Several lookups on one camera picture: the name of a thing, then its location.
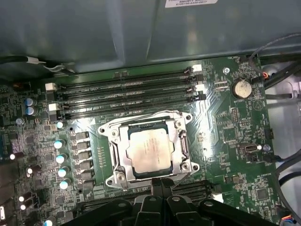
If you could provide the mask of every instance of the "cpu socket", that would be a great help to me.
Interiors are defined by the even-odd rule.
[[[151,185],[152,178],[184,179],[199,170],[190,161],[186,124],[192,115],[179,111],[114,119],[98,128],[108,137],[113,175],[109,187],[123,190]]]

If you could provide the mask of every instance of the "black cable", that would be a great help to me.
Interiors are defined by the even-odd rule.
[[[296,61],[275,73],[272,78],[264,82],[264,88],[269,89],[298,71],[301,71],[301,61]]]
[[[275,190],[278,193],[281,202],[284,204],[284,206],[286,208],[288,208],[290,210],[290,212],[292,213],[292,217],[298,222],[298,224],[301,225],[301,218],[297,215],[297,213],[292,209],[292,207],[290,206],[290,204],[286,200],[286,198],[285,198],[285,196],[284,196],[284,194],[281,190],[280,184],[279,184],[280,173],[282,171],[286,170],[287,168],[289,168],[289,167],[293,166],[294,164],[301,161],[300,152],[301,152],[301,149],[299,151],[297,151],[295,154],[293,154],[292,156],[286,158],[287,161],[284,162],[282,165],[280,165],[275,170],[275,172],[272,174],[273,175],[272,178],[273,178],[273,182],[274,182],[274,185],[275,185]]]
[[[286,36],[283,36],[283,37],[280,37],[280,38],[277,38],[273,41],[270,41],[269,43],[265,44],[264,46],[261,46],[259,47],[258,49],[256,49],[252,54],[251,56],[249,57],[249,66],[252,67],[256,72],[262,74],[263,71],[262,69],[258,68],[256,66],[256,64],[253,62],[253,58],[260,52],[262,51],[263,49],[279,42],[279,41],[283,41],[285,39],[289,39],[289,38],[293,38],[293,37],[298,37],[298,36],[301,36],[301,33],[294,33],[294,34],[289,34],[289,35],[286,35]]]
[[[286,93],[286,94],[276,94],[276,95],[273,95],[273,94],[266,94],[265,97],[266,97],[268,100],[287,100],[287,99],[292,99],[292,98],[293,98],[292,94],[290,94],[290,93]]]
[[[297,171],[297,172],[293,172],[293,173],[290,173],[290,174],[287,174],[285,175],[284,177],[282,177],[280,180],[279,180],[279,185],[280,187],[285,184],[287,181],[293,179],[293,178],[296,178],[296,177],[300,177],[301,176],[301,171]]]

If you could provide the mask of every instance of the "capacitor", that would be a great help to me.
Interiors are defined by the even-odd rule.
[[[20,209],[21,210],[26,210],[28,207],[30,207],[31,205],[33,205],[33,201],[32,199],[28,199],[26,200],[21,206]]]
[[[47,218],[47,220],[44,222],[44,226],[53,226],[56,222],[56,218],[53,216],[50,216]]]
[[[62,190],[66,190],[70,184],[71,184],[71,180],[69,178],[66,178],[60,183],[60,188]]]
[[[25,113],[27,115],[33,115],[33,116],[35,116],[35,115],[37,115],[39,113],[39,111],[36,108],[34,108],[34,107],[28,107],[28,108],[26,108]]]
[[[24,152],[16,152],[16,153],[12,153],[9,158],[11,160],[14,160],[14,159],[21,159],[24,157]]]
[[[22,118],[17,118],[17,119],[16,119],[16,124],[17,124],[18,126],[21,126],[21,125],[24,124],[24,120],[23,120]]]
[[[238,79],[233,83],[231,91],[237,99],[246,99],[252,94],[252,85],[245,79]]]
[[[64,161],[66,161],[67,158],[68,158],[67,154],[63,153],[63,154],[58,155],[55,158],[55,161],[59,164],[62,164]]]
[[[63,123],[62,121],[58,121],[58,122],[56,123],[56,127],[57,127],[58,129],[64,129],[65,123]]]
[[[24,202],[24,201],[28,200],[29,198],[31,198],[31,196],[32,196],[32,192],[26,192],[23,195],[19,196],[19,201]]]
[[[67,173],[69,173],[69,172],[70,172],[69,167],[64,166],[58,170],[57,174],[60,178],[64,178],[67,175]]]
[[[55,147],[55,149],[60,149],[60,148],[64,147],[65,144],[66,144],[66,142],[64,140],[56,140],[53,143],[53,146]]]
[[[37,105],[37,101],[35,99],[32,99],[32,98],[26,98],[24,100],[24,103],[28,107]]]
[[[270,146],[270,145],[264,145],[264,146],[263,146],[263,150],[264,150],[265,152],[269,152],[269,151],[271,150],[271,146]]]
[[[35,166],[31,166],[29,168],[27,168],[26,172],[28,174],[33,174],[33,173],[36,173],[36,172],[39,172],[41,171],[41,166],[40,165],[35,165]]]

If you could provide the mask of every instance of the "sticker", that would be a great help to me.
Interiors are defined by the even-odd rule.
[[[166,0],[165,8],[215,4],[218,0]]]

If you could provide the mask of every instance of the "motherboard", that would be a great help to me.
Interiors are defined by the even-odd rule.
[[[15,82],[0,101],[1,225],[61,225],[153,177],[278,221],[264,87],[243,56]]]

